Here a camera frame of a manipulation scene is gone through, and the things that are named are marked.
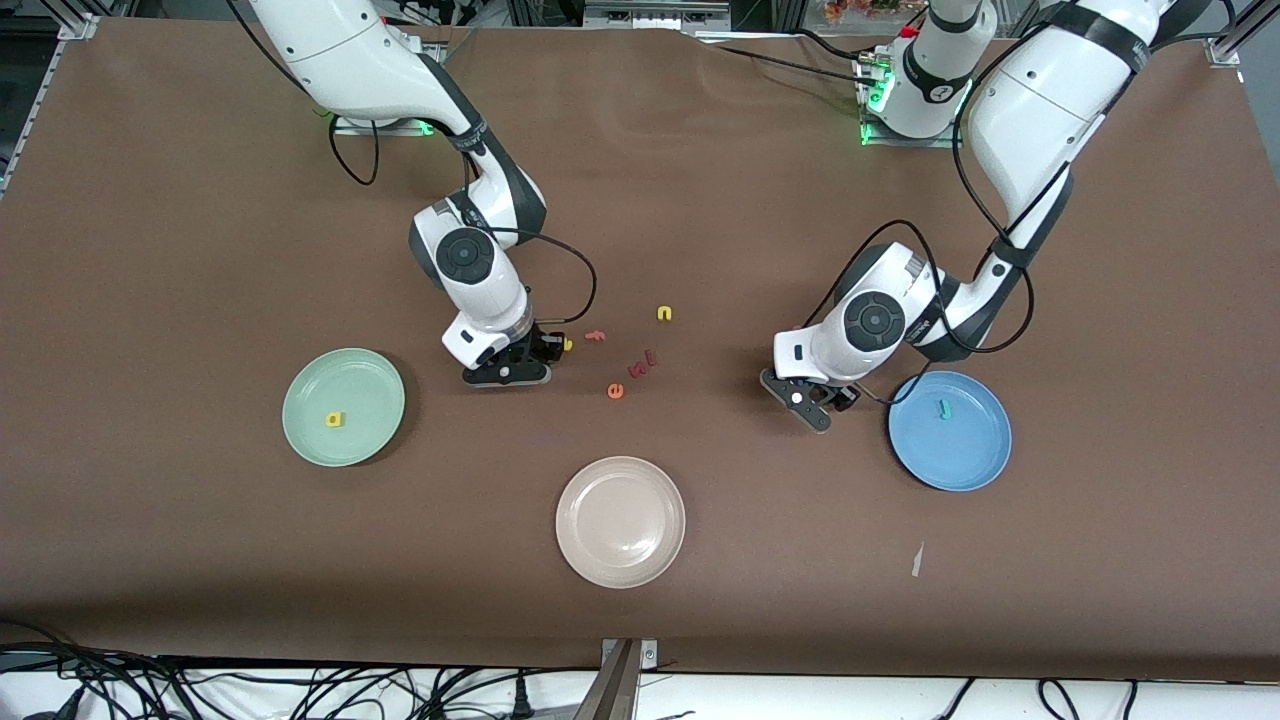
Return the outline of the blue plastic plate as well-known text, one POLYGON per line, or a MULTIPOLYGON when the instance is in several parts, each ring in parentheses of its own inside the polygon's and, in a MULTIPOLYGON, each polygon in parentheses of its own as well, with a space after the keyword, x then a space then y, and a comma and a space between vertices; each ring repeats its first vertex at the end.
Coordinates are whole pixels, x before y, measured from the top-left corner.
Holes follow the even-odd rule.
POLYGON ((997 396, 959 372, 928 372, 909 380, 888 410, 890 446, 919 482, 947 492, 988 486, 1012 456, 1012 424, 997 396), (940 418, 940 401, 952 416, 940 418))

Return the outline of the light green plastic plate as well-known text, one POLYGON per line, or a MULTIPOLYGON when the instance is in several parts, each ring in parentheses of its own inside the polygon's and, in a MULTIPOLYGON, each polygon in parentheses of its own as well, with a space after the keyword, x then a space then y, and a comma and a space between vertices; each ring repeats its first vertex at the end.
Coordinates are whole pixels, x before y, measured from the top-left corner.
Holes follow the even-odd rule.
POLYGON ((285 441, 303 460, 321 468, 347 468, 376 456, 404 418, 404 382, 383 355, 338 348, 308 363, 291 382, 282 404, 285 441), (328 428, 328 413, 342 411, 344 425, 328 428))

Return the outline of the beige plastic plate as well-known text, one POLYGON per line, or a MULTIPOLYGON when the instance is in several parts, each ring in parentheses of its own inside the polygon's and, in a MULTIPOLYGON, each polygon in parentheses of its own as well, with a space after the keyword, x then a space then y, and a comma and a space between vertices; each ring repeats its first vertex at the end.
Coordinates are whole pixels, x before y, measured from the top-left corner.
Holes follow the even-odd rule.
POLYGON ((659 578, 686 533, 684 497, 672 478, 640 457, 602 457, 566 484, 556 507, 556 538, 584 580, 627 591, 659 578))

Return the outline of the brown table cover sheet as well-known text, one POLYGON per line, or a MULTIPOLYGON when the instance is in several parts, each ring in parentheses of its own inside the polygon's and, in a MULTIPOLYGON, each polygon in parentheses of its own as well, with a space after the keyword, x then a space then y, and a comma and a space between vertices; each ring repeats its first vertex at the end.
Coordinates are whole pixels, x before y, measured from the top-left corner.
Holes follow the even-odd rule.
POLYGON ((901 469, 877 404, 817 434, 758 382, 883 222, 972 274, 993 233, 947 152, 671 31, 485 29, 449 68, 599 272, 544 386, 470 389, 442 345, 407 236, 460 186, 447 141, 389 138, 360 187, 232 23, 67 47, 0 200, 0 616, 137 653, 590 667, 650 637, 682 673, 1280 682, 1280 188, 1198 47, 1080 154, 1030 329, 959 365, 1014 434, 970 493, 901 469), (338 348, 396 366, 404 418, 321 468, 282 404, 338 348), (612 456, 687 518, 627 591, 556 538, 612 456))

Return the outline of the orange dried flower bunch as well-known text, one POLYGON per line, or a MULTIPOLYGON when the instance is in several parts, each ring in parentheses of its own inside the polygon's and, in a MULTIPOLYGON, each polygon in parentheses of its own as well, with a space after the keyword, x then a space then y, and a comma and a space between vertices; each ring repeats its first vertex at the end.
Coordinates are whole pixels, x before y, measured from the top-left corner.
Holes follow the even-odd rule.
POLYGON ((820 14, 828 26, 868 22, 902 23, 915 12, 914 0, 822 0, 820 14))

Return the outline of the aluminium profile post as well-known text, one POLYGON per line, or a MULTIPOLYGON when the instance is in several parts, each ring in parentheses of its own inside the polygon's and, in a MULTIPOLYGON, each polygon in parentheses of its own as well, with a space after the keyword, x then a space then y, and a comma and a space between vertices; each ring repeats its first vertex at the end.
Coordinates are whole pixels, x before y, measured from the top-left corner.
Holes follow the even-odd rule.
POLYGON ((602 667, 573 720, 635 720, 641 671, 657 669, 657 639, 604 639, 602 667))

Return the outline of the aluminium table frame rail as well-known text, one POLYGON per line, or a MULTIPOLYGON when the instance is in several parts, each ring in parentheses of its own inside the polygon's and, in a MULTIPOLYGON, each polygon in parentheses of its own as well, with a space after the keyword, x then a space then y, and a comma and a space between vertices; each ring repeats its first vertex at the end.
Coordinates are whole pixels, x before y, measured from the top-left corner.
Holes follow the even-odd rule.
POLYGON ((0 0, 0 200, 67 45, 110 13, 99 0, 0 0))
POLYGON ((1280 18, 1280 0, 1231 0, 1234 19, 1221 36, 1204 42, 1204 53, 1212 67, 1238 67, 1239 51, 1257 38, 1267 26, 1280 18))

